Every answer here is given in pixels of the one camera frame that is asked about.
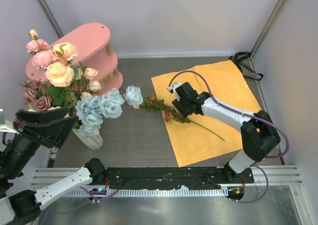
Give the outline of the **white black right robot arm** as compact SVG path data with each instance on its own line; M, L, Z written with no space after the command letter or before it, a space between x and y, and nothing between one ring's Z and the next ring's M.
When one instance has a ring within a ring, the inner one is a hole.
M198 94L188 82L176 82L167 88L174 94L172 103L183 118L191 114L207 116L240 132L242 149L224 166L224 176L231 183L241 179L247 168L262 161L281 142L277 128L263 110L253 113L230 106L210 91Z

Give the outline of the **rust brown rose stem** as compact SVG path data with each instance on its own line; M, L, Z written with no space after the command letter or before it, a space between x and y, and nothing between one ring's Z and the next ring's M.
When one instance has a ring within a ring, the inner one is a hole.
M212 130L208 129L207 127L191 120L188 118L183 118L182 115L177 112L177 110L169 106L164 102L164 99L158 99L155 93L148 94L146 98L144 98L143 103L140 105L141 108L144 108L147 112L164 112L163 119L165 122L171 122L172 120L175 120L176 122L182 123L182 124L194 124L197 125L215 136L217 136L219 139L225 141L221 136L213 132Z

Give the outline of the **peach rose flower stem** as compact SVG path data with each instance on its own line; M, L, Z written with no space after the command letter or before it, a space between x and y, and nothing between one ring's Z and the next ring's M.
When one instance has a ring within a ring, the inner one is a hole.
M81 62L77 70L78 75L75 77L75 91L78 98L91 96L94 92L101 89L100 82L95 79L98 75L98 70L89 68Z

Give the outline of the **orange yellow wrapping paper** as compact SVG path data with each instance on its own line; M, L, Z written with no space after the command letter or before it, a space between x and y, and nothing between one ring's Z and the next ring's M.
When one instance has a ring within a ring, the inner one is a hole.
M178 72L175 81L188 82L198 92L211 89L213 95L224 103L239 109L258 112L262 109L237 66L230 60L213 64L158 63L152 66L151 80L158 99L171 105L174 96L167 86ZM179 167L214 158L211 165L226 164L241 150L241 135L236 129L207 116L192 114L191 123L175 120L165 122L168 136Z

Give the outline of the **large peach peony stem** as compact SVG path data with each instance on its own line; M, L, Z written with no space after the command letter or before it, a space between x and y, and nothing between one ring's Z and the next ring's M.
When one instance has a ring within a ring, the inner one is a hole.
M52 47L52 56L53 62L47 66L45 76L49 82L48 92L53 106L67 106L70 114L74 115L79 97L75 90L79 89L82 76L82 69L73 64L78 50L72 43L59 43Z

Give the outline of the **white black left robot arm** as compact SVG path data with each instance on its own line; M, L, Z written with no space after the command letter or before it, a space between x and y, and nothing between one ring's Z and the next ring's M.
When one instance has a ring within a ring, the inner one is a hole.
M13 186L12 180L23 176L23 168L41 146L61 148L78 116L70 116L68 107L49 111L31 112L18 110L15 121L0 117L3 137L13 133L12 140L3 140L6 146L0 153L0 223L2 225L25 225L63 195L84 185L99 185L105 181L102 162L92 158L75 173L49 186L24 190L12 196L6 192Z

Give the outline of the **blue flower stem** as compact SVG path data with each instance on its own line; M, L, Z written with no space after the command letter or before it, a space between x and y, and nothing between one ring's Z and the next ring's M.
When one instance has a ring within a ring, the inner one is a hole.
M140 87L133 85L128 86L124 94L120 94L118 89L113 88L102 96L82 97L76 103L79 127L87 125L100 126L101 128L103 119L116 119L121 116L124 103L132 107L132 104L141 105L143 101Z

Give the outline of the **mauve rose flower stem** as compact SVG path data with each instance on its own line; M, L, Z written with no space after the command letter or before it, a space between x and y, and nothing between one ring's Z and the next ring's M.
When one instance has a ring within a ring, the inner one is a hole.
M45 111L53 106L53 98L49 94L49 86L40 79L29 79L21 84L24 88L22 98L28 105L34 105L36 111Z

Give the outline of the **pink rose flower stem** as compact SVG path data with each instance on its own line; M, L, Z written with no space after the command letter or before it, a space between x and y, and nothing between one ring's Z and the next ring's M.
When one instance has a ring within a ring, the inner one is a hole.
M26 49L27 53L33 55L32 66L37 69L46 69L54 61L51 45L40 39L38 32L34 28L28 31L28 36L31 41L26 44Z

